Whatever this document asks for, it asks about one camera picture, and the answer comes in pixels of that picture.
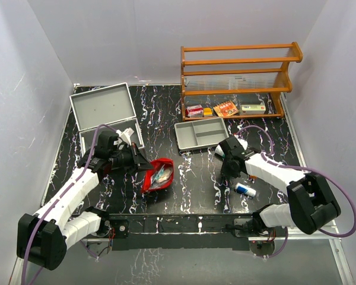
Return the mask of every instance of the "orange wooden rack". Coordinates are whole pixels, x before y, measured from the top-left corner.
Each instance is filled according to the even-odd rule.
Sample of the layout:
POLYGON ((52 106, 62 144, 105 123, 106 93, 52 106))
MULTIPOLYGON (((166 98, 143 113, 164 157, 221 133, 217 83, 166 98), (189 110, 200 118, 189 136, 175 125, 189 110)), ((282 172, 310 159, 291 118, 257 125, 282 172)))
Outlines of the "orange wooden rack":
POLYGON ((182 114, 183 120, 208 119, 189 118, 185 115, 185 97, 213 96, 227 94, 269 93, 274 103, 276 113, 264 115, 235 115, 224 119, 283 117, 280 94, 291 92, 293 89, 288 75, 290 62, 301 62, 303 54, 296 42, 278 45, 247 45, 247 46, 213 46, 213 47, 181 47, 181 86, 182 86, 182 114), (283 49, 284 56, 235 58, 235 59, 207 59, 186 60, 186 53, 216 52, 221 50, 268 50, 283 49), (187 67, 203 65, 237 65, 248 66, 258 64, 281 63, 279 68, 250 68, 211 71, 187 71, 187 67))

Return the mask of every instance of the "white wall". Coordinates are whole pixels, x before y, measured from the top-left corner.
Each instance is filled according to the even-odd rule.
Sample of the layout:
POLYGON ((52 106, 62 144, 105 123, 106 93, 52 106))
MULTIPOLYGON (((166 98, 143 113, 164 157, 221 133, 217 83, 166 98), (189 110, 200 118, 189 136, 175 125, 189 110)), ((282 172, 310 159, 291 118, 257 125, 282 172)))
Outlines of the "white wall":
POLYGON ((18 220, 40 205, 71 91, 28 2, 0 1, 0 284, 13 269, 18 220))
POLYGON ((179 83, 180 47, 304 43, 326 0, 28 0, 73 83, 179 83))
MULTIPOLYGON (((309 166, 336 178, 356 203, 356 0, 328 0, 293 65, 290 114, 309 166)), ((341 232, 352 227, 341 195, 341 232)), ((356 281, 356 233, 342 241, 356 281)))

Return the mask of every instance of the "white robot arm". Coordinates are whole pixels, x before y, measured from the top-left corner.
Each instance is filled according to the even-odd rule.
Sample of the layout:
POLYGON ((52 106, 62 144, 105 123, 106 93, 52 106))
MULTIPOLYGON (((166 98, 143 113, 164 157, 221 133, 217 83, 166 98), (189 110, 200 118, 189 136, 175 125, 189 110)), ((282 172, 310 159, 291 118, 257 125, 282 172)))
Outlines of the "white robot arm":
POLYGON ((110 172, 119 169, 135 173, 152 169, 135 143, 124 139, 119 143, 118 138, 117 133, 102 132, 93 156, 90 157, 90 150, 85 153, 58 193, 34 215, 25 214, 20 218, 18 257, 54 270, 73 244, 92 233, 108 232, 105 225, 108 213, 94 207, 87 208, 71 221, 69 219, 79 203, 110 172))
POLYGON ((249 230, 296 226, 310 235, 340 215, 339 204, 323 176, 280 168, 279 163, 244 145, 235 137, 220 142, 224 153, 221 174, 227 178, 240 177, 241 172, 256 176, 288 196, 288 204, 267 205, 254 212, 251 223, 245 225, 249 230))

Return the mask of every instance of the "gray floor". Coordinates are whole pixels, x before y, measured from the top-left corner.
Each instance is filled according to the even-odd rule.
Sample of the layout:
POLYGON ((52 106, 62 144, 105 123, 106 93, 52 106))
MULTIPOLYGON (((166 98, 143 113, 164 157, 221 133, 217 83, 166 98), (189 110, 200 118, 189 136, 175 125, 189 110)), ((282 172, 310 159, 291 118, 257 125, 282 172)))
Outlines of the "gray floor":
MULTIPOLYGON (((37 266, 31 264, 28 279, 37 266)), ((342 284, 328 240, 289 240, 267 261, 230 249, 110 252, 99 262, 77 244, 35 284, 342 284)))

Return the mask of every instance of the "tabletop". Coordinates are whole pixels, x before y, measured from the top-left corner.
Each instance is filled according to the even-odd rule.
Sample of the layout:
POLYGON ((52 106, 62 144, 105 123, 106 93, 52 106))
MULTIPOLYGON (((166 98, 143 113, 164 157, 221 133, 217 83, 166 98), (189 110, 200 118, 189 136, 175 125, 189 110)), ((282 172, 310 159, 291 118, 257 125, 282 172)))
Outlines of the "tabletop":
MULTIPOLYGON (((76 93, 99 87, 78 87, 76 93)), ((174 181, 169 188, 141 194, 144 173, 110 175, 93 189, 78 206, 80 214, 89 206, 110 214, 228 214, 252 213, 266 204, 286 202, 286 196, 264 181, 249 180, 246 175, 224 182, 220 176, 222 161, 213 148, 181 152, 174 124, 182 121, 179 85, 130 86, 131 98, 149 160, 170 158, 174 161, 174 181), (257 191, 250 199, 237 194, 233 186, 240 182, 257 191)), ((269 98, 265 97, 267 106, 269 98)), ((285 118, 225 120, 229 134, 241 127, 257 125, 265 129, 274 142, 273 159, 299 165, 297 153, 285 118)), ((249 146, 269 150, 269 141, 257 129, 242 133, 249 146)), ((70 111, 43 203, 48 202, 69 179, 81 156, 78 127, 70 111)))

